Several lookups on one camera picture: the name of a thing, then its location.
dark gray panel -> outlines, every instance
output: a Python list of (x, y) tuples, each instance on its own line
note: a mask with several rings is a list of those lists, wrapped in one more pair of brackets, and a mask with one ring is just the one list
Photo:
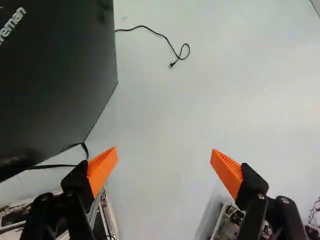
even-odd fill
[(3, 180), (83, 142), (118, 80), (112, 0), (0, 6), (0, 28), (26, 11), (0, 45), (0, 156), (34, 153), (14, 169), (14, 159), (2, 158)]

white table surface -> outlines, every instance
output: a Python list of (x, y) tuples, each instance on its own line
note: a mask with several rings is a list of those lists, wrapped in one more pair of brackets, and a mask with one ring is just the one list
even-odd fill
[(308, 0), (117, 0), (114, 12), (116, 29), (191, 46), (169, 69), (165, 40), (116, 34), (119, 84), (86, 143), (91, 157), (117, 147), (108, 186), (121, 240), (210, 234), (229, 198), (212, 148), (306, 219), (320, 195), (320, 19)]

screw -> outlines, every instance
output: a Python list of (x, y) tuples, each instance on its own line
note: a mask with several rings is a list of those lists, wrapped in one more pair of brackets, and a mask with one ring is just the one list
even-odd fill
[(47, 194), (43, 194), (41, 197), (40, 197), (40, 200), (41, 201), (46, 201), (48, 199), (48, 195)]
[(282, 197), (282, 198), (281, 198), (281, 201), (282, 201), (283, 203), (285, 203), (285, 204), (288, 204), (288, 203), (289, 203), (289, 200), (288, 200), (287, 198), (285, 198), (285, 197)]
[(261, 199), (261, 200), (265, 199), (265, 196), (263, 196), (261, 193), (258, 193), (257, 196), (258, 196), (258, 198)]

white floor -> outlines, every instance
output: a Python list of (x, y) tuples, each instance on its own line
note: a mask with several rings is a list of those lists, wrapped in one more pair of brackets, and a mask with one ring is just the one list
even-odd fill
[(320, 19), (308, 0), (117, 0), (117, 86), (87, 143), (115, 145), (122, 240), (204, 239), (225, 198), (216, 148), (249, 163), (303, 219), (320, 195)]

cable plug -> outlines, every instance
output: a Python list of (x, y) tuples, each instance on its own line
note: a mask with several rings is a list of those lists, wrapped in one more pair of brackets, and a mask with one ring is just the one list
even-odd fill
[(172, 68), (175, 64), (176, 64), (176, 61), (175, 62), (171, 62), (170, 65), (169, 65), (169, 68)]

